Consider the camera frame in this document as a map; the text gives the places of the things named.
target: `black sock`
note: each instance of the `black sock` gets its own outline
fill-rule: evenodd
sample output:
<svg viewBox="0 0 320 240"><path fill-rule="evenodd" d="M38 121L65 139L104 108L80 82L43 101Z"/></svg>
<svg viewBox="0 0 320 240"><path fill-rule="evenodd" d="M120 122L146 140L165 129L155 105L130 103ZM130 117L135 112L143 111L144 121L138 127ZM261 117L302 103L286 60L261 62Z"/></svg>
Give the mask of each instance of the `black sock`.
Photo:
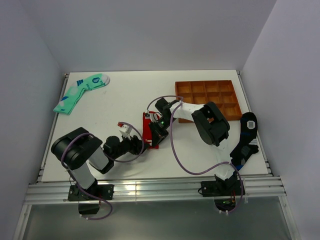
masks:
<svg viewBox="0 0 320 240"><path fill-rule="evenodd" d="M259 152L257 131L258 121L255 114L247 112L240 119L240 141L230 153L231 162L235 166L244 165L252 154Z"/></svg>

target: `red fabric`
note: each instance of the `red fabric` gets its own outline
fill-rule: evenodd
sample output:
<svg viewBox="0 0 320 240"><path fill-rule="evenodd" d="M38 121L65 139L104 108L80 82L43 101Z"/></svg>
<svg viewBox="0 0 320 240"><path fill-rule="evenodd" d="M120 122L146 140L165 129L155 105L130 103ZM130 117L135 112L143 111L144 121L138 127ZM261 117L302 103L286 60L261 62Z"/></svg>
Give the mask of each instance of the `red fabric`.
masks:
<svg viewBox="0 0 320 240"><path fill-rule="evenodd" d="M149 114L155 114L154 111L149 111ZM152 143L152 134L151 130L149 127L149 123L151 123L151 118L146 117L146 113L144 112L142 115L142 138L145 143L151 144ZM159 145L152 147L150 146L151 149L158 149Z"/></svg>

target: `gray floor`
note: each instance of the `gray floor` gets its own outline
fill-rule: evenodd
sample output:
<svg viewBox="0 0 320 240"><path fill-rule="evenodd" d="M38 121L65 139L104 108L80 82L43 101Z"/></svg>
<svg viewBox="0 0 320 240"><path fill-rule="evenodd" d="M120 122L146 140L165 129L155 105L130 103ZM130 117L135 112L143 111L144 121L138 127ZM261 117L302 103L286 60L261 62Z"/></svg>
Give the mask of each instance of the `gray floor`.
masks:
<svg viewBox="0 0 320 240"><path fill-rule="evenodd" d="M33 206L24 240L289 240L279 199L249 198L229 216L212 200L115 203L104 220L74 204Z"/></svg>

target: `teal sock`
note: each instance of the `teal sock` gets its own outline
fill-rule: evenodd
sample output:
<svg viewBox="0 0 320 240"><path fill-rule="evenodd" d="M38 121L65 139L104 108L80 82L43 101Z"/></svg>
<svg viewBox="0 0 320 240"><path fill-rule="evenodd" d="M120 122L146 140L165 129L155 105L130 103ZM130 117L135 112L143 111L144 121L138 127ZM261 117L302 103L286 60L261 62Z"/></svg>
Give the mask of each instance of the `teal sock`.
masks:
<svg viewBox="0 0 320 240"><path fill-rule="evenodd" d="M102 73L92 75L86 79L76 81L67 90L58 105L53 109L54 112L69 115L78 100L84 94L85 91L91 91L108 85L110 78Z"/></svg>

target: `brown compartment organizer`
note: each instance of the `brown compartment organizer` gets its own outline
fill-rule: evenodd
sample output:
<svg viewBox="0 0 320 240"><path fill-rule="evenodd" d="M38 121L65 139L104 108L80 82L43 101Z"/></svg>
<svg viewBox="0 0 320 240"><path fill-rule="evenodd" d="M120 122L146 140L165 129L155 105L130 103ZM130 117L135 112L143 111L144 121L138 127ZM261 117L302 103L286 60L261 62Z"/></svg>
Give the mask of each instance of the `brown compartment organizer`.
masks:
<svg viewBox="0 0 320 240"><path fill-rule="evenodd" d="M175 94L189 104L214 102L228 121L240 120L242 113L231 80L176 81ZM190 123L179 119L179 123Z"/></svg>

